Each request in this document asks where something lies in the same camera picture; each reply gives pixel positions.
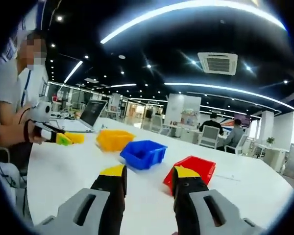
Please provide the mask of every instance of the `ceiling air conditioner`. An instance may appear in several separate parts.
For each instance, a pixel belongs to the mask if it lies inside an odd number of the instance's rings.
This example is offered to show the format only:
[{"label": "ceiling air conditioner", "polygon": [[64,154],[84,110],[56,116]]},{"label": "ceiling air conditioner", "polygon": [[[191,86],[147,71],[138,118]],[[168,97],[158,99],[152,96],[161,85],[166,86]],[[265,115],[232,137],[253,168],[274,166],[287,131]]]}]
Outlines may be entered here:
[{"label": "ceiling air conditioner", "polygon": [[206,73],[235,75],[238,56],[230,53],[199,52],[201,67]]}]

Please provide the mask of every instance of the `black ceiling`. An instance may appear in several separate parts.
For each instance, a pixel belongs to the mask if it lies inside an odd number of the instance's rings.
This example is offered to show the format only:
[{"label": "black ceiling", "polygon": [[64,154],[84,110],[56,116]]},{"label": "black ceiling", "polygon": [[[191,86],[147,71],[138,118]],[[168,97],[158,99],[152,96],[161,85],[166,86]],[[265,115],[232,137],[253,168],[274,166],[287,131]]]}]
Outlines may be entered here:
[{"label": "black ceiling", "polygon": [[[47,1],[49,8],[46,9],[53,11],[50,6],[56,6],[56,2]],[[277,100],[288,97],[294,93],[294,1],[287,1],[286,5],[282,0],[272,0],[270,5],[261,6],[278,15],[287,31],[246,11],[229,7],[196,7],[175,10],[138,23],[105,44],[100,41],[124,23],[152,9],[182,0],[162,3],[147,0],[144,3],[129,0],[96,2],[63,0],[55,10],[48,30],[48,44],[55,44],[55,47],[49,47],[46,62],[49,78],[55,82],[62,83],[82,60],[83,64],[68,80],[69,85],[79,83],[100,93],[118,91],[131,98],[142,96],[157,100],[166,100],[166,95],[182,92],[201,96],[203,105],[208,106],[208,102],[212,107],[249,114],[268,109],[255,104],[274,108],[276,113],[291,111],[283,105],[248,94],[205,87],[168,86],[164,83],[230,87]],[[254,6],[253,2],[260,1],[239,2]],[[58,22],[57,16],[62,16],[63,21]],[[204,73],[198,52],[237,54],[236,74]],[[86,78],[96,79],[98,83],[87,83],[84,81]],[[106,87],[130,83],[137,85]],[[251,101],[252,104],[238,99]],[[294,106],[294,99],[287,104]]]}]

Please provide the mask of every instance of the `computer monitor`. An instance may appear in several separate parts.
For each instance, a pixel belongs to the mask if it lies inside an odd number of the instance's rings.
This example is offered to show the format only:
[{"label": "computer monitor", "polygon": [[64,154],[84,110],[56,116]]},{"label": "computer monitor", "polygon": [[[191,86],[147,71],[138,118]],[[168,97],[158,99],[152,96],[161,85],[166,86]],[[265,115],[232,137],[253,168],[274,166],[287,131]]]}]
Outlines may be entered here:
[{"label": "computer monitor", "polygon": [[80,120],[90,126],[94,126],[106,104],[107,101],[105,100],[90,100],[80,116]]}]

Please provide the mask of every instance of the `dark hair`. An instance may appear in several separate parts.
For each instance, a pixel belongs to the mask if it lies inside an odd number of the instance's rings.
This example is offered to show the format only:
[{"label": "dark hair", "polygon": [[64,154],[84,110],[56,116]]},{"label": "dark hair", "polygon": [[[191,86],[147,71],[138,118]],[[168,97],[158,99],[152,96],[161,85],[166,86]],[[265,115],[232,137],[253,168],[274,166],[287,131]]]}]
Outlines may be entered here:
[{"label": "dark hair", "polygon": [[211,118],[211,119],[213,119],[213,118],[217,118],[217,114],[216,114],[216,113],[212,113],[212,114],[210,115],[210,118]]},{"label": "dark hair", "polygon": [[234,120],[234,125],[240,126],[242,124],[242,121],[239,119]]}]

